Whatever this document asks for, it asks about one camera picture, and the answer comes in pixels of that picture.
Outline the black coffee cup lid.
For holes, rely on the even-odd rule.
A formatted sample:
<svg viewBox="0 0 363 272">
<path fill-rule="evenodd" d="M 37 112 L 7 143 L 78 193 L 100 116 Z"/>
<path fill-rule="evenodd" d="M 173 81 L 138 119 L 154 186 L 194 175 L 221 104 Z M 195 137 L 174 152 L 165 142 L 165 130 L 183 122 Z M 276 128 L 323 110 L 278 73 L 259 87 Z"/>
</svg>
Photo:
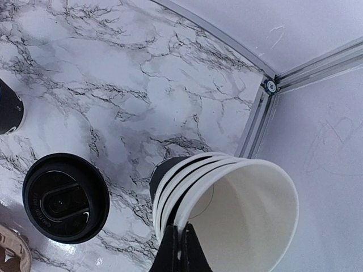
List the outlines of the black coffee cup lid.
<svg viewBox="0 0 363 272">
<path fill-rule="evenodd" d="M 37 160 L 24 178 L 22 199 L 35 228 L 63 244 L 80 244 L 95 237 L 105 225 L 110 207 L 100 170 L 69 153 Z"/>
</svg>

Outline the black cup holding straws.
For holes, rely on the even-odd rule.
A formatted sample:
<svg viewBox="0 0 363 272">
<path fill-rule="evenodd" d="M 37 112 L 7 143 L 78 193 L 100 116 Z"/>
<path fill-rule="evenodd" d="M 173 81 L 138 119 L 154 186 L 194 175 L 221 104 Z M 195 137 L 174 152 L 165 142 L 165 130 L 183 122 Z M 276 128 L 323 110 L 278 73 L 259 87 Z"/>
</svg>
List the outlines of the black cup holding straws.
<svg viewBox="0 0 363 272">
<path fill-rule="evenodd" d="M 17 131 L 25 120 L 24 103 L 20 96 L 1 80 L 1 135 Z"/>
</svg>

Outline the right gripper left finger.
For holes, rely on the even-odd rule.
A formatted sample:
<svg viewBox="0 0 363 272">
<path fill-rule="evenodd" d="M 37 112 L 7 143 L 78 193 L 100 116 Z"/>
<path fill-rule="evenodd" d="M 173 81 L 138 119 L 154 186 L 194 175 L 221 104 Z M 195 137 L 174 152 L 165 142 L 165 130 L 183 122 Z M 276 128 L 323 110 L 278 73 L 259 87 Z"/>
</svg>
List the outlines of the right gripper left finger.
<svg viewBox="0 0 363 272">
<path fill-rule="evenodd" d="M 149 272 L 178 271 L 178 251 L 179 240 L 177 228 L 175 226 L 167 226 L 157 255 Z"/>
</svg>

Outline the stack of paper cups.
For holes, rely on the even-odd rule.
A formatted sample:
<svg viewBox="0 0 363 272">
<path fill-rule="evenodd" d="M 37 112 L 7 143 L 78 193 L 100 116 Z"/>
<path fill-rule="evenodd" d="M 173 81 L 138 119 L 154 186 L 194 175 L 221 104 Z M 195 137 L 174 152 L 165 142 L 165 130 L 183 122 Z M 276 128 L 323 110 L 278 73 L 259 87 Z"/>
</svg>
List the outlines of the stack of paper cups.
<svg viewBox="0 0 363 272">
<path fill-rule="evenodd" d="M 154 227 L 191 223 L 204 243 L 275 243 L 285 236 L 284 173 L 269 161 L 218 153 L 181 158 L 155 195 Z"/>
</svg>

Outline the black paper coffee cup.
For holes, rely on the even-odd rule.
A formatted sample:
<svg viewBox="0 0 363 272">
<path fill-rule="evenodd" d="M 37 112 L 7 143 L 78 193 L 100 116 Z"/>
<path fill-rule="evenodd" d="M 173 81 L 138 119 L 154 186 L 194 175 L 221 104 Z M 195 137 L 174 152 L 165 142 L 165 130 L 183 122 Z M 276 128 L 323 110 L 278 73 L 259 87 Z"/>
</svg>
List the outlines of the black paper coffee cup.
<svg viewBox="0 0 363 272">
<path fill-rule="evenodd" d="M 298 217 L 296 187 L 281 167 L 239 159 L 193 179 L 174 225 L 193 225 L 213 271 L 272 271 L 288 250 Z"/>
<path fill-rule="evenodd" d="M 40 209 L 50 226 L 53 240 L 77 244 L 94 237 L 109 213 L 109 196 L 99 171 L 49 170 L 43 183 Z"/>
</svg>

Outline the brown cardboard cup carrier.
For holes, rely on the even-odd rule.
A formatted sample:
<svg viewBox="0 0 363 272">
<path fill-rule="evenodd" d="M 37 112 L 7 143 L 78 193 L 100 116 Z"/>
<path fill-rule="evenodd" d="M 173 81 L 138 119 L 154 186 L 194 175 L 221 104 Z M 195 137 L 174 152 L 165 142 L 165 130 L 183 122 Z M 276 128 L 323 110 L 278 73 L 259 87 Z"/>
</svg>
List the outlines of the brown cardboard cup carrier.
<svg viewBox="0 0 363 272">
<path fill-rule="evenodd" d="M 1 271 L 30 272 L 31 266 L 32 255 L 27 239 L 1 223 Z"/>
</svg>

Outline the right aluminium frame post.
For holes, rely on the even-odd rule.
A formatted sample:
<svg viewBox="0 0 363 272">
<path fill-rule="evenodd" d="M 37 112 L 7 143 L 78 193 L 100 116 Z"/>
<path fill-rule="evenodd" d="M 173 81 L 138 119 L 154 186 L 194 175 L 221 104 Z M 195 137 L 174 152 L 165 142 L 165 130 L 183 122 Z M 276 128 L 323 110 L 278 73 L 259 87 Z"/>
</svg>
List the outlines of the right aluminium frame post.
<svg viewBox="0 0 363 272">
<path fill-rule="evenodd" d="M 286 92 L 359 65 L 362 65 L 362 37 L 277 75 L 276 84 L 281 92 Z"/>
</svg>

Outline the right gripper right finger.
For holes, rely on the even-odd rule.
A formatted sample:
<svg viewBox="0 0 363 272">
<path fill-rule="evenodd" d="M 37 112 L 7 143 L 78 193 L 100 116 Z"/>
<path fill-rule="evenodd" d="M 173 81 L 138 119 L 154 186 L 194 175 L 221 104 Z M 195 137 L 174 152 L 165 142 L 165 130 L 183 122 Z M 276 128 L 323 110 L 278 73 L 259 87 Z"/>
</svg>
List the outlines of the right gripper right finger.
<svg viewBox="0 0 363 272">
<path fill-rule="evenodd" d="M 180 240 L 180 271 L 212 272 L 192 224 L 187 223 Z"/>
</svg>

